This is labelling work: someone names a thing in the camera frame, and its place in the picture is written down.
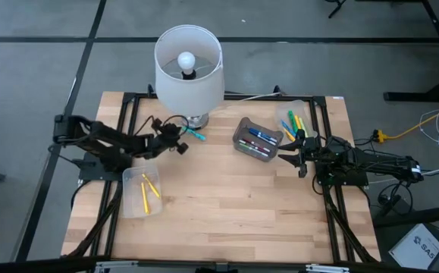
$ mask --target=light bulb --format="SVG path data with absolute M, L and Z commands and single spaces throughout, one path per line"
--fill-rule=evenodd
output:
M 190 52 L 182 52 L 177 58 L 180 68 L 183 73 L 190 75 L 194 71 L 194 65 L 196 64 L 196 57 Z

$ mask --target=pen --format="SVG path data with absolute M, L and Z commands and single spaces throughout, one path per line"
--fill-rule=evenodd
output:
M 260 154 L 260 155 L 263 155 L 263 156 L 266 156 L 266 157 L 268 157 L 268 155 L 267 154 L 265 154 L 264 152 L 260 152 L 259 150 L 257 150 L 257 149 L 254 149 L 254 148 L 251 148 L 251 147 L 249 147 L 248 145 L 246 145 L 246 144 L 242 144 L 241 142 L 240 142 L 240 145 L 242 146 L 242 147 L 244 147 L 244 148 L 246 148 L 246 149 L 250 149 L 250 150 L 252 150 L 252 151 L 255 151 L 255 152 L 257 152 L 258 154 Z
M 187 133 L 191 133 L 192 135 L 194 135 L 194 136 L 197 137 L 198 139 L 200 139 L 200 140 L 202 140 L 202 141 L 205 141 L 205 136 L 203 136 L 202 134 L 197 133 L 196 131 L 194 131 L 194 130 L 192 130 L 192 129 L 190 129 L 190 128 L 185 129 L 185 131 L 186 131 Z
M 258 149 L 263 150 L 264 152 L 271 152 L 269 149 L 266 149 L 265 147 L 261 147 L 258 143 L 252 141 L 252 140 L 248 140 L 243 138 L 244 141 L 246 141 L 247 143 L 253 145 L 254 147 L 258 147 Z
M 298 120 L 298 116 L 297 116 L 297 115 L 295 115 L 295 124 L 296 124 L 296 127 L 297 127 L 299 130 L 303 128 L 302 125 L 301 125 L 301 123 L 300 123 L 300 121 Z
M 253 135 L 256 135 L 257 137 L 259 137 L 261 139 L 264 139 L 264 140 L 268 141 L 271 145 L 277 145 L 277 143 L 276 143 L 277 140 L 276 139 L 274 139 L 273 137 L 271 137 L 271 136 L 269 136 L 269 135 L 267 135 L 265 133 L 262 133 L 262 132 L 258 131 L 257 129 L 250 128 L 249 132 L 252 133 Z
M 142 197 L 143 197 L 143 208 L 147 215 L 150 214 L 149 203 L 146 201 L 145 184 L 142 182 Z
M 142 174 L 142 176 L 149 183 L 152 192 L 160 199 L 160 193 L 158 193 L 157 189 L 153 186 L 152 182 L 150 182 L 149 178 L 145 174 Z
M 285 130 L 285 134 L 292 142 L 295 141 L 295 137 L 293 137 L 292 134 L 287 129 L 283 128 L 283 130 Z
M 261 148 L 259 148 L 259 147 L 257 147 L 257 146 L 254 146 L 254 145 L 251 144 L 251 143 L 247 143 L 247 142 L 244 141 L 244 140 L 240 140 L 240 143 L 242 143 L 242 144 L 244 144 L 244 145 L 246 145 L 246 146 L 248 146 L 248 147 L 251 147 L 251 148 L 253 148 L 253 149 L 255 149 L 255 150 L 258 150 L 258 151 L 260 151 L 260 149 L 261 149 Z
M 298 127 L 296 126 L 295 116 L 293 115 L 293 112 L 291 110 L 288 111 L 288 117 L 290 118 L 290 122 L 291 122 L 292 128 L 293 128 L 293 132 L 295 132 L 295 134 L 296 134 L 296 132 L 298 131 Z
M 307 128 L 305 127 L 305 124 L 303 123 L 303 119 L 300 119 L 300 124 L 302 125 L 303 130 L 305 131 L 305 137 L 309 137 L 309 134 L 307 133 Z
M 290 127 L 288 127 L 288 124 L 285 121 L 281 121 L 281 125 L 283 125 L 283 128 L 287 129 L 292 135 L 294 135 L 295 133 L 293 132 L 293 130 L 291 130 Z

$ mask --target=lamp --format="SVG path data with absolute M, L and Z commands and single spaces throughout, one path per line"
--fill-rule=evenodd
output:
M 165 72 L 174 61 L 182 70 L 180 78 Z M 214 69 L 200 77 L 195 69 L 198 61 Z M 190 128 L 204 128 L 208 113 L 224 99 L 222 49 L 214 34 L 193 25 L 165 31 L 155 44 L 155 91 L 165 107 L 187 117 Z

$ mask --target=lamp base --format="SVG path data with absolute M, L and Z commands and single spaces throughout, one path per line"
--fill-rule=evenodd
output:
M 200 116 L 195 117 L 187 117 L 187 120 L 189 121 L 189 128 L 192 130 L 200 130 L 204 128 L 207 123 L 209 122 L 209 114 L 204 114 Z

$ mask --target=white lampshade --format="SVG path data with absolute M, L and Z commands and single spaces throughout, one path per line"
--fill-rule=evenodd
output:
M 195 80 L 177 79 L 164 72 L 162 68 L 184 52 L 206 59 L 215 66 L 214 70 Z M 193 25 L 165 31 L 155 44 L 155 91 L 169 110 L 187 117 L 205 115 L 218 106 L 224 98 L 222 49 L 218 39 L 207 29 Z

